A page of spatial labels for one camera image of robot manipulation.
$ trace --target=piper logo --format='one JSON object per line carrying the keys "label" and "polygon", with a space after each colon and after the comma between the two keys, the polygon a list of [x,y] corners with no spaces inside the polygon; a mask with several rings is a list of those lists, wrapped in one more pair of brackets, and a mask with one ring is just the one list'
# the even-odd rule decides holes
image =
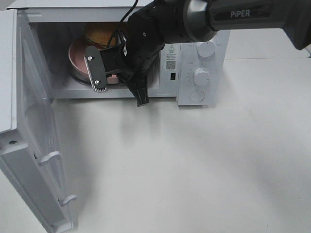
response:
{"label": "piper logo", "polygon": [[251,10],[231,11],[231,18],[250,17]]}

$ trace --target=metal bracket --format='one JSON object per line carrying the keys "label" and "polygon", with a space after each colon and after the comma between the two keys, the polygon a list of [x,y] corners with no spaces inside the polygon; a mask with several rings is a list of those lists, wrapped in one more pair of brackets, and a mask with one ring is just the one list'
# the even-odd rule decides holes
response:
{"label": "metal bracket", "polygon": [[60,203],[61,207],[64,207],[69,202],[71,202],[72,200],[76,200],[76,199],[77,199],[77,195],[70,195],[70,196],[66,197],[65,199],[63,199],[63,200],[60,200],[59,203]]}
{"label": "metal bracket", "polygon": [[61,160],[62,159],[62,154],[59,151],[54,151],[49,153],[48,155],[44,156],[41,161],[38,163],[39,166],[43,166],[45,164],[48,164],[51,159],[57,159]]}

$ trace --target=qr code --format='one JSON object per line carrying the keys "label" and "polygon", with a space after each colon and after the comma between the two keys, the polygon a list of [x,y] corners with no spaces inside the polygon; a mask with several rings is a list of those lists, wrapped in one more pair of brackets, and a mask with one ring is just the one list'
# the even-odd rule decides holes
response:
{"label": "qr code", "polygon": [[176,61],[166,61],[166,69],[175,69]]}

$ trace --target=screw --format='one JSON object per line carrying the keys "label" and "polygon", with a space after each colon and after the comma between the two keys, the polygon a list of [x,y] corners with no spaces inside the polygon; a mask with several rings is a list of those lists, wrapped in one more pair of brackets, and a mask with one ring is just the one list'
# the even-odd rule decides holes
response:
{"label": "screw", "polygon": [[12,145],[12,146],[15,146],[15,145],[18,144],[18,142],[17,141],[10,141],[9,144]]}

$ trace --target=white knob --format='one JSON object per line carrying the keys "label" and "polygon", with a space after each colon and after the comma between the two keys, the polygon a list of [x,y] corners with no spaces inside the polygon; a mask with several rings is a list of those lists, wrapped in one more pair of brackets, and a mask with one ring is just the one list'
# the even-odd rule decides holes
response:
{"label": "white knob", "polygon": [[198,54],[201,57],[210,57],[216,51],[216,43],[214,40],[201,42],[197,44]]}
{"label": "white knob", "polygon": [[193,81],[195,85],[205,86],[208,84],[210,79],[210,74],[207,69],[200,68],[194,72]]}

